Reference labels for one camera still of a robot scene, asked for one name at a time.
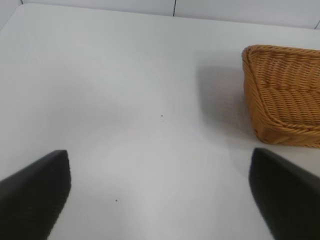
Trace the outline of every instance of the woven basket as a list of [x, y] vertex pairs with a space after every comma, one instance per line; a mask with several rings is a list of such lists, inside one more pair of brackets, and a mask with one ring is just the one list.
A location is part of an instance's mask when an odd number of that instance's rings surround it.
[[242, 58], [256, 136], [268, 144], [320, 148], [320, 51], [253, 45]]

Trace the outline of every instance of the table surface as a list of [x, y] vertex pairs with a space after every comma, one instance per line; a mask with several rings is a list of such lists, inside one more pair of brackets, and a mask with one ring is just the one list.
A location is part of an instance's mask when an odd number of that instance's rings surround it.
[[24, 4], [0, 32], [0, 178], [69, 152], [50, 240], [271, 240], [255, 147], [320, 175], [318, 149], [252, 131], [241, 53], [320, 49], [320, 31]]

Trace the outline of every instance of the white tabletop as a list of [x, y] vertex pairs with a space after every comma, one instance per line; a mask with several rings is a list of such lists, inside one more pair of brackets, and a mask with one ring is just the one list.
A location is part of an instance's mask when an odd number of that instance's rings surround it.
[[254, 147], [318, 175], [320, 150], [255, 138], [253, 44], [320, 49], [320, 31], [22, 5], [0, 32], [0, 178], [68, 150], [50, 240], [271, 240], [248, 184]]

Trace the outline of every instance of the brown wicker basket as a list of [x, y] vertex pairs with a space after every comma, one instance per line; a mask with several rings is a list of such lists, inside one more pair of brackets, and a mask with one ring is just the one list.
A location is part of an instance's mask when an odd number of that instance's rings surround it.
[[320, 51], [253, 45], [242, 58], [256, 136], [268, 144], [320, 148]]

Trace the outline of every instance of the basket rim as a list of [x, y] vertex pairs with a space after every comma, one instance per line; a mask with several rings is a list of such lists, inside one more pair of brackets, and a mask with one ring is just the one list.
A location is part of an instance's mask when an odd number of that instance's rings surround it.
[[259, 111], [263, 111], [263, 122], [266, 124], [266, 127], [269, 129], [278, 131], [286, 132], [290, 134], [300, 134], [300, 135], [319, 135], [320, 134], [320, 125], [307, 125], [307, 124], [293, 124], [284, 122], [278, 118], [273, 117], [269, 110], [268, 106], [265, 104], [263, 99], [263, 95], [261, 94], [261, 89], [258, 84], [258, 79], [256, 78], [255, 71], [253, 70], [253, 61], [251, 58], [251, 54], [256, 52], [274, 52], [274, 53], [284, 53], [288, 55], [302, 55], [308, 57], [318, 57], [320, 58], [320, 50], [313, 50], [313, 49], [303, 49], [303, 48], [296, 48], [296, 47], [285, 47], [285, 46], [275, 46], [275, 45], [251, 45], [246, 47], [242, 52], [242, 59], [243, 63], [246, 64], [248, 67], [254, 85], [258, 91], [259, 100], [261, 102], [261, 107], [259, 107]]

